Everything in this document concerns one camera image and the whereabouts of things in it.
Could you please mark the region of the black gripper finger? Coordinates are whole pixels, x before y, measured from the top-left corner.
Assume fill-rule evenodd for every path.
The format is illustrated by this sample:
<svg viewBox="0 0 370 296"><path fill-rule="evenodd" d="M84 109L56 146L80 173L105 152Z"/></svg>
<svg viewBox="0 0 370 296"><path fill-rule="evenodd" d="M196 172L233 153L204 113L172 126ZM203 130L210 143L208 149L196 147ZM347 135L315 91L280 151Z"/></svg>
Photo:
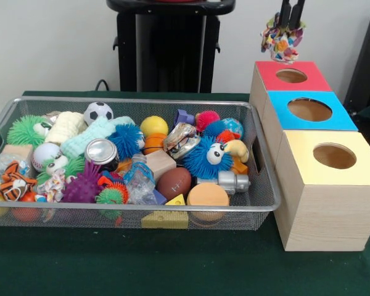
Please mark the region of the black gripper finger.
<svg viewBox="0 0 370 296"><path fill-rule="evenodd" d="M289 0L283 0L281 10L279 13L279 28L286 28L288 26L291 13L291 5Z"/></svg>
<svg viewBox="0 0 370 296"><path fill-rule="evenodd" d="M305 0L298 0L296 5L293 6L292 12L290 15L290 28L298 29L300 27L300 19L303 12L303 7Z"/></svg>

